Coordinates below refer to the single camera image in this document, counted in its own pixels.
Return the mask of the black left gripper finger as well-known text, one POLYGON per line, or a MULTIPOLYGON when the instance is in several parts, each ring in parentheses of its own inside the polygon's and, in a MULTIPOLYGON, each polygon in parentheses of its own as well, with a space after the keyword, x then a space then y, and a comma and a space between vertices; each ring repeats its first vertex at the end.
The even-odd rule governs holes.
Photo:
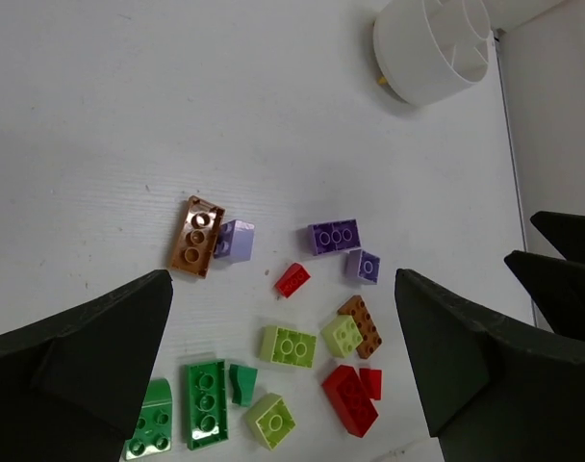
POLYGON ((165 269, 0 335, 0 461, 116 461, 173 296, 165 269))
POLYGON ((554 333, 585 342, 585 264, 522 251, 504 263, 554 333))
POLYGON ((530 221, 566 260, 585 264, 585 216, 540 211, 530 221))
POLYGON ((585 461, 585 342, 471 302, 411 269, 394 299, 446 461, 585 461))

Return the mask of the red sloped lego piece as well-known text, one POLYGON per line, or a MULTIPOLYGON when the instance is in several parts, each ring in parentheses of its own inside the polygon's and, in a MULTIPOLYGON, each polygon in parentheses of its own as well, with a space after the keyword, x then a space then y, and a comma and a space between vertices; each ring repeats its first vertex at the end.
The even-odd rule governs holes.
POLYGON ((381 400, 382 371, 371 368, 360 368, 359 376, 369 398, 372 400, 381 400))

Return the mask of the brown studded lego brick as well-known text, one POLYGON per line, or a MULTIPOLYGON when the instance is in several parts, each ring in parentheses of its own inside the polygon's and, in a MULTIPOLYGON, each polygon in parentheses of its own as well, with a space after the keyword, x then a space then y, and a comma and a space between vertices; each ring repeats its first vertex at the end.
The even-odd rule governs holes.
POLYGON ((383 341, 366 303, 360 295, 353 295, 338 309, 337 313, 339 315, 349 315, 353 318, 362 336, 362 343, 356 348, 357 353, 361 359, 368 360, 382 345, 383 341))

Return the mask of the large red lego brick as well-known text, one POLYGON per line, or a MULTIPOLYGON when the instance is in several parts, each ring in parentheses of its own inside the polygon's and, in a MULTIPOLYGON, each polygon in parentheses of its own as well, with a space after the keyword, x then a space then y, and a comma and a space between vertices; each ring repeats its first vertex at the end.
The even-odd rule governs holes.
POLYGON ((378 419, 378 412, 356 370, 339 365, 322 382, 322 389, 346 431, 363 438, 378 419))

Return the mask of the purple small lego brick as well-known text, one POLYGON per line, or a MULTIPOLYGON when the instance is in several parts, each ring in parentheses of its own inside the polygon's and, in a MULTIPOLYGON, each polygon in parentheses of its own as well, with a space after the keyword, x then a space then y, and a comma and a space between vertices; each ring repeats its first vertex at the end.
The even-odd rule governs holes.
POLYGON ((347 254, 345 277, 358 284, 376 285, 380 270, 380 258, 363 249, 354 249, 347 254))

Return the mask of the brown upside-down lego brick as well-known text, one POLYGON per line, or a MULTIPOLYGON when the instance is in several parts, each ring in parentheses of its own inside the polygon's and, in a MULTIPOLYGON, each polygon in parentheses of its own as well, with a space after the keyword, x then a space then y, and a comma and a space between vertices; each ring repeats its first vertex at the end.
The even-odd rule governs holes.
POLYGON ((172 248, 171 269, 206 278, 215 255, 225 210, 196 195, 189 197, 183 222, 172 248))

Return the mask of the purple long lego brick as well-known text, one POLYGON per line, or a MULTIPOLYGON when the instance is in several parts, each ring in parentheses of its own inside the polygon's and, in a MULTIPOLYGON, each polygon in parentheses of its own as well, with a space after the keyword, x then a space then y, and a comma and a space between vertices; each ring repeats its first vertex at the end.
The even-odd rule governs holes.
POLYGON ((361 247, 356 219, 309 224, 307 233, 310 251, 313 256, 361 247))

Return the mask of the small red lego brick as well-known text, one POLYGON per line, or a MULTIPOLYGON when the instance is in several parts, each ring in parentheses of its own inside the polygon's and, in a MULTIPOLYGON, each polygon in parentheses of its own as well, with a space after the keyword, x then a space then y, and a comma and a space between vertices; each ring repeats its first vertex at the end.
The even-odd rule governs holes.
POLYGON ((275 283, 280 296, 289 298, 311 278, 310 273, 299 263, 292 263, 275 283))

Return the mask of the light purple lego block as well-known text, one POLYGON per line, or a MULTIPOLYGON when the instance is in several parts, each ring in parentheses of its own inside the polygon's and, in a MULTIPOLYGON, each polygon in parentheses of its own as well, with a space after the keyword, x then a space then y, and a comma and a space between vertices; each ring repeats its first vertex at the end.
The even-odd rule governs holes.
POLYGON ((228 263, 242 263, 251 259, 255 225, 240 219, 224 223, 218 233, 214 257, 228 263))

